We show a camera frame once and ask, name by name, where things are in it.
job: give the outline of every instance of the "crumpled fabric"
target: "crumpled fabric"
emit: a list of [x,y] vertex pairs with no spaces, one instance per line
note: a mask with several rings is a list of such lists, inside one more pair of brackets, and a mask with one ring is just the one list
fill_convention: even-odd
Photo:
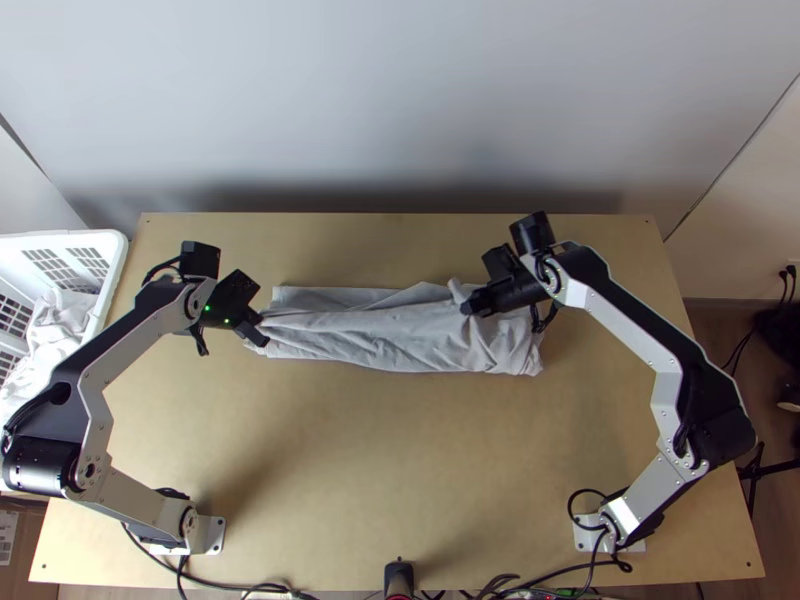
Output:
[[487,318],[461,314],[478,286],[451,279],[404,290],[277,286],[257,326],[279,359],[334,360],[402,373],[473,372],[533,376],[541,334],[527,308]]

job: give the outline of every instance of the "white cloth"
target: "white cloth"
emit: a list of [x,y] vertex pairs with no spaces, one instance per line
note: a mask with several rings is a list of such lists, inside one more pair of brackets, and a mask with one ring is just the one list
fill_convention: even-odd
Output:
[[488,318],[461,314],[477,286],[418,283],[405,290],[272,288],[258,329],[269,358],[336,360],[406,373],[482,372],[536,375],[540,334],[527,308]]
[[53,367],[80,346],[96,302],[92,294],[55,288],[36,300],[25,334],[28,354],[0,388],[0,423],[36,396],[49,382]]

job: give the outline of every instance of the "wooden table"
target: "wooden table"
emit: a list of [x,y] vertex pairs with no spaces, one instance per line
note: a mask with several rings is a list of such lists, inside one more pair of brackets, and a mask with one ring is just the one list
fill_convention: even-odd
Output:
[[[281,283],[482,283],[481,254],[509,240],[515,218],[145,214],[112,318],[182,240],[222,248],[221,274],[238,267],[258,281],[261,308]],[[652,219],[553,215],[552,224],[557,238],[593,246],[617,281],[690,331]],[[532,578],[588,558],[573,548],[569,494],[616,491],[654,456],[651,371],[581,311],[564,310],[550,326],[535,378],[269,360],[221,331],[207,342],[211,356],[200,358],[190,339],[163,339],[107,391],[114,464],[227,517],[222,554],[191,560],[203,577],[372,590],[384,564],[402,556],[425,589],[477,588],[500,572]],[[673,505],[647,546],[626,556],[633,573],[599,568],[596,585],[764,574],[730,464]],[[118,523],[63,500],[50,503],[31,578],[175,583]]]

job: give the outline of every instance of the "black cable bundle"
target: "black cable bundle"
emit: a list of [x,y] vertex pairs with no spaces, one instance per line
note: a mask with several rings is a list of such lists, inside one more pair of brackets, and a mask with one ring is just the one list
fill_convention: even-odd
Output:
[[[535,579],[531,579],[524,583],[514,585],[510,588],[501,589],[504,585],[509,584],[510,582],[514,581],[515,579],[519,579],[519,575],[515,573],[503,573],[501,575],[497,575],[496,577],[492,578],[489,583],[487,583],[482,590],[480,590],[476,595],[472,595],[465,590],[459,590],[461,595],[466,600],[502,600],[503,598],[507,598],[508,596],[513,595],[515,592],[522,592],[522,591],[536,591],[536,592],[543,592],[547,596],[551,598],[559,598],[559,599],[575,599],[580,598],[586,592],[593,590],[592,588],[592,578],[594,577],[594,569],[595,567],[603,567],[603,566],[615,566],[623,573],[630,573],[633,571],[633,565],[624,560],[620,560],[617,557],[616,551],[611,554],[611,558],[609,560],[597,560],[597,553],[600,550],[600,544],[603,542],[603,538],[606,535],[611,533],[608,525],[594,525],[588,526],[583,525],[580,522],[580,519],[575,516],[575,513],[572,511],[572,504],[575,502],[575,499],[578,496],[583,494],[595,494],[600,496],[603,500],[606,499],[605,494],[599,492],[597,490],[591,488],[584,488],[574,492],[567,500],[567,513],[569,514],[569,518],[572,520],[575,525],[582,529],[586,529],[587,531],[602,531],[602,533],[598,536],[597,541],[595,542],[594,548],[592,548],[592,556],[587,563],[580,563],[577,565],[572,565],[569,567],[564,567],[563,569],[558,569],[556,571],[552,571],[547,573],[546,575],[542,575],[541,577],[536,577]],[[588,573],[586,574],[586,582],[584,583],[583,587],[579,590],[576,590],[574,593],[569,595],[566,594],[559,594],[558,592],[554,592],[551,590],[545,590],[542,588],[537,587],[539,584],[547,581],[548,579],[553,579],[554,577],[558,577],[559,575],[563,575],[565,573],[571,573],[572,571],[580,571],[582,569],[588,569]]]
[[[787,265],[786,270],[778,275],[783,280],[783,294],[778,305],[756,314],[753,327],[739,340],[728,360],[722,365],[723,369],[731,367],[731,377],[736,375],[742,354],[756,332],[775,354],[800,371],[800,305],[793,304],[797,287],[797,269],[794,265]],[[787,298],[789,276],[792,278],[792,288]]]

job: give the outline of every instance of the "laundry basket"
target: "laundry basket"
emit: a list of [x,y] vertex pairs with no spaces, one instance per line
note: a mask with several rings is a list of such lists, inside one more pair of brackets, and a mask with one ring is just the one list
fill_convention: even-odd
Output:
[[0,235],[0,387],[28,352],[33,303],[48,288],[97,294],[82,342],[100,332],[127,252],[111,229]]

